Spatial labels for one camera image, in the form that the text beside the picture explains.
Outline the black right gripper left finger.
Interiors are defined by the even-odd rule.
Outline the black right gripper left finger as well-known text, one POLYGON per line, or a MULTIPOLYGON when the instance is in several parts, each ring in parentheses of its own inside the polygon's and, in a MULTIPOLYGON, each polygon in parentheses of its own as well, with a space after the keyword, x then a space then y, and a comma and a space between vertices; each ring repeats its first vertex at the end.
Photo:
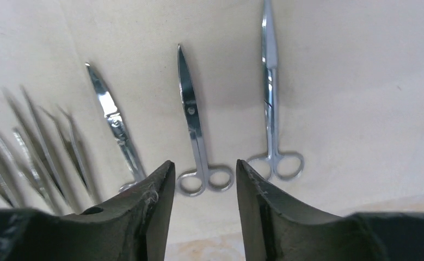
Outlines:
POLYGON ((175 164, 88 208, 54 216, 0 209, 0 260, 163 260, 175 193, 175 164))

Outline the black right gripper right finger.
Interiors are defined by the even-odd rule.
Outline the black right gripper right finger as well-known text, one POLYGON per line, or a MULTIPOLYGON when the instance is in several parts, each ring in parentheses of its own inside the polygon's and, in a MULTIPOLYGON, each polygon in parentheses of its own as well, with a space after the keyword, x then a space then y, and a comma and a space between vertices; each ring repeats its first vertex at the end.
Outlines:
POLYGON ((289 195, 236 163, 247 260, 424 260, 424 212, 337 216, 289 195))

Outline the steel forceps clamp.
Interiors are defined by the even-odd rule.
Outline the steel forceps clamp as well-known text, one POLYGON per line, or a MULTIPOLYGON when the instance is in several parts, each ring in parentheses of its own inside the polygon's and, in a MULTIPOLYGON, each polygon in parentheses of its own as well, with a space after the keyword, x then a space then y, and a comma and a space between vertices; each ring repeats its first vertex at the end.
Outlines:
POLYGON ((305 166, 305 159, 297 151, 279 151, 278 45, 271 1, 263 2, 261 47, 267 153, 252 156, 247 162, 249 164, 260 161, 266 163, 269 166, 269 177, 267 179, 276 176, 280 180, 289 181, 302 173, 305 166), (283 175, 278 170, 279 164, 285 159, 296 159, 299 163, 297 168, 288 175, 283 175))

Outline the steel surgical scissors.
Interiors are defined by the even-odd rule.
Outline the steel surgical scissors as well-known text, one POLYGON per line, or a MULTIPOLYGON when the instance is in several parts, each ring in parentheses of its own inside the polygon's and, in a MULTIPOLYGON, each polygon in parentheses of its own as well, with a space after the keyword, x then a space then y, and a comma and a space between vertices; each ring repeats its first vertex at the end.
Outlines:
POLYGON ((128 169, 134 178, 133 182, 128 182, 120 187, 119 192, 123 192, 144 180, 147 174, 124 122, 122 111, 114 100, 109 87, 89 62, 85 63, 85 67, 100 107, 102 108, 103 117, 108 123, 114 139, 124 156, 128 169))
POLYGON ((208 164, 207 151, 200 122, 199 107, 195 95, 193 80, 181 44, 177 45, 177 69, 183 112, 188 126, 193 157, 196 165, 196 169, 194 171, 184 172, 177 177, 177 189, 179 190, 179 193, 188 197, 199 196, 207 189, 213 192, 225 192, 232 187, 235 178, 229 167, 209 166, 208 164), (219 172, 223 172, 229 177, 228 181, 223 185, 213 184, 211 181, 211 177, 219 172), (194 190, 187 189, 183 185, 183 181, 187 178, 196 178, 200 181, 201 185, 199 188, 194 190))

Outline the cream cloth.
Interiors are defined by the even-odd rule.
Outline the cream cloth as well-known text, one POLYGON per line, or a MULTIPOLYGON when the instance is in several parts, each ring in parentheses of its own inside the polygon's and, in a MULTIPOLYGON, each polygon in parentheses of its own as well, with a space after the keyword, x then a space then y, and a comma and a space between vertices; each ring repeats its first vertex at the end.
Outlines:
MULTIPOLYGON (((273 1, 282 151, 305 170, 282 189, 325 211, 424 211, 424 1, 273 1)), ((261 1, 0 1, 5 100, 72 114, 102 197, 132 180, 84 64, 123 111, 144 169, 194 167, 177 80, 187 57, 211 164, 266 151, 261 1)))

